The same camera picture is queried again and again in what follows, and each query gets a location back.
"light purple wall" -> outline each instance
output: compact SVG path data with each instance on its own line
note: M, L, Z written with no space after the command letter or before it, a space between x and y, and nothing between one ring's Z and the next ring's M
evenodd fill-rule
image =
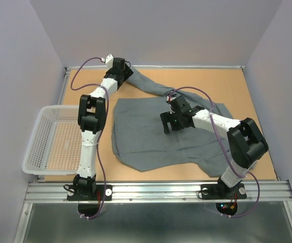
M143 65L244 65L282 2L30 1L64 66L108 53Z
M292 185L292 0L284 0L245 68L277 174Z
M12 242L28 177L21 164L39 110L54 104L63 66L30 2L0 0L0 242Z

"wooden board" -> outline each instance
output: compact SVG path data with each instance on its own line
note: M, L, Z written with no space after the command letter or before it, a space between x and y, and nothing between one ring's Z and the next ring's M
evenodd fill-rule
M155 82L166 86L174 88L195 86L201 88L211 96L213 101L224 103L234 118L244 119L250 117L259 124L243 73L240 69L140 69L139 71ZM63 100L64 105L78 104L82 94L89 94L95 89L95 87L86 87L79 91L72 91L70 89L70 82L75 73L76 70L71 71ZM73 86L77 88L89 83L99 84L104 73L105 69L83 69L77 76ZM113 109L118 98L147 97L154 97L154 95L146 94L127 83L124 83L110 97L109 116L100 141L100 155L104 164L106 179L109 181L216 180L216 178L210 178L198 165L193 163L139 172L123 165L115 157L111 147L111 129ZM103 180L98 162L96 169L97 180ZM258 179L276 179L268 153L259 160L253 172ZM72 178L73 176L45 176L46 181L70 181Z

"black mounting bracket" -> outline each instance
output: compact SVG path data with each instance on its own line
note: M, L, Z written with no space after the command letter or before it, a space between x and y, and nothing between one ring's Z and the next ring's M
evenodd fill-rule
M239 183L232 189L226 191L225 188L220 184L202 184L201 185L201 199L203 200L223 200L223 199L234 199L234 195L237 195L238 199L246 199L246 189L244 184Z
M76 175L73 179L73 184L69 185L67 191L68 201L97 201L96 192L100 192L101 198L104 195L104 184L96 184L95 177L82 178ZM112 191L112 185L106 185L106 189ZM105 196L105 201L112 200L112 193Z

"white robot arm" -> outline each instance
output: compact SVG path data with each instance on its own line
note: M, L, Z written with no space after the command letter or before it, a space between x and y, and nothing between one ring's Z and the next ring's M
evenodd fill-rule
M171 106L170 111L160 114L165 134L170 133L168 123L172 131L194 127L214 132L208 110L200 106L191 108L180 95L168 97L166 101ZM229 166L218 183L213 184L212 190L206 191L202 198L225 199L234 194L247 171L268 151L268 145L255 121L250 118L237 120L217 114L212 114L212 118L218 134L229 142L232 168Z
M78 125L81 129L80 162L73 184L67 189L68 200L91 200L96 192L96 147L106 122L106 98L117 91L133 72L125 59L107 56L109 68L101 84L92 93L82 95L79 101Z

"white plastic basket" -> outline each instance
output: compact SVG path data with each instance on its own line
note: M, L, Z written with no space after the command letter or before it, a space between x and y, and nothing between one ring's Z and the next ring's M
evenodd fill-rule
M41 109L22 164L25 173L76 173L81 148L77 117L77 105L52 105Z

